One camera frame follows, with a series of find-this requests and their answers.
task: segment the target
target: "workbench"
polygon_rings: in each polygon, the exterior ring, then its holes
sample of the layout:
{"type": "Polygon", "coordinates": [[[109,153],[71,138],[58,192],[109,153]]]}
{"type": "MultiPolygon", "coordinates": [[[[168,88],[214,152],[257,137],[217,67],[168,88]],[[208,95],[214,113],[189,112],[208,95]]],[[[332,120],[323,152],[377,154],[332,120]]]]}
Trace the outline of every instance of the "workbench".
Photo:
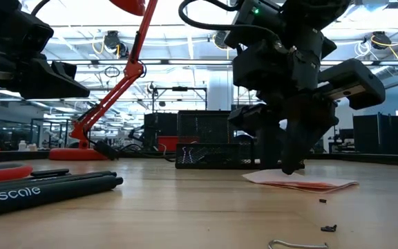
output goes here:
{"type": "Polygon", "coordinates": [[[307,160],[301,174],[359,181],[332,194],[247,182],[246,170],[175,169],[159,159],[29,161],[35,170],[111,170],[114,191],[0,215],[0,248],[398,248],[398,166],[307,160]],[[336,232],[321,227],[337,224],[336,232]]]}

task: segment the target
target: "red lamp base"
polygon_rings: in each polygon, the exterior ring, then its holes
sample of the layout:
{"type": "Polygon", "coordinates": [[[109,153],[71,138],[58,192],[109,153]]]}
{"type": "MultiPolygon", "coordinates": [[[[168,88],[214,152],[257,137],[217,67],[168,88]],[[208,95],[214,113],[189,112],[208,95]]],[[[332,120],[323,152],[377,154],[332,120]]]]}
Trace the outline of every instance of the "red lamp base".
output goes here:
{"type": "Polygon", "coordinates": [[[107,157],[94,149],[51,149],[48,155],[50,160],[107,160],[107,157]]]}

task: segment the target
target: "ceiling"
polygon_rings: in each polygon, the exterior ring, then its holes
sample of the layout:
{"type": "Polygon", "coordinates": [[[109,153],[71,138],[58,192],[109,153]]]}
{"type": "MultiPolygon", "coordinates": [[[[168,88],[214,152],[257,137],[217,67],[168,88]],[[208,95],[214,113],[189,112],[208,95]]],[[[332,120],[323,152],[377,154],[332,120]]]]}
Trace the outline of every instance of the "ceiling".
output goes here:
{"type": "MultiPolygon", "coordinates": [[[[20,0],[23,11],[31,12],[39,0],[20,0]]],[[[216,32],[192,28],[182,22],[178,16],[181,0],[159,0],[151,27],[146,35],[140,59],[232,59],[234,50],[223,50],[214,44],[216,32]]],[[[368,41],[373,31],[385,31],[393,43],[398,43],[398,3],[397,1],[368,0],[362,4],[352,4],[347,12],[336,22],[323,30],[326,37],[334,41],[338,49],[325,60],[345,60],[356,57],[362,60],[393,60],[389,49],[370,48],[369,42],[361,44],[364,38],[368,41]]],[[[234,12],[225,12],[205,1],[192,3],[188,9],[190,18],[210,24],[230,24],[234,12]]],[[[126,13],[108,0],[51,0],[37,14],[38,18],[49,24],[55,31],[43,53],[49,60],[81,60],[75,79],[91,90],[91,101],[87,100],[36,100],[38,107],[55,113],[81,114],[92,104],[102,99],[108,90],[120,81],[125,61],[117,62],[116,55],[102,48],[103,36],[109,30],[117,30],[119,37],[130,49],[134,36],[139,28],[141,17],[126,13]],[[110,59],[112,64],[90,65],[91,60],[110,59]],[[119,77],[108,77],[106,68],[114,66],[119,69],[119,77]]],[[[147,65],[146,77],[140,78],[132,85],[120,100],[113,105],[108,114],[113,116],[130,115],[134,120],[150,113],[153,105],[151,89],[153,87],[169,88],[172,86],[207,87],[213,82],[214,71],[230,71],[231,65],[147,65]]],[[[373,69],[386,82],[393,75],[398,75],[395,67],[373,69]]],[[[204,91],[158,91],[154,109],[157,111],[176,112],[181,109],[205,109],[204,91]]],[[[255,93],[236,89],[234,101],[240,103],[255,101],[255,93]]],[[[1,98],[17,98],[16,93],[1,92],[1,98]]]]}

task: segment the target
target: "pink paper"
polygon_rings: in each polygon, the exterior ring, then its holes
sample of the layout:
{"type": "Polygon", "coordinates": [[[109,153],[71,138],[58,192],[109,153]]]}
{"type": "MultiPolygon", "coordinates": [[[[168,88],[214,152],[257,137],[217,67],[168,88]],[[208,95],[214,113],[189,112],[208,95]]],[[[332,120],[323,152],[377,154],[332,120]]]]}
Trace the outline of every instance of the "pink paper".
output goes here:
{"type": "Polygon", "coordinates": [[[288,176],[287,174],[284,174],[281,169],[267,169],[250,174],[244,174],[243,177],[253,183],[268,184],[277,187],[287,187],[318,193],[331,192],[350,185],[359,184],[358,182],[351,180],[303,176],[297,173],[293,173],[288,176]]]}

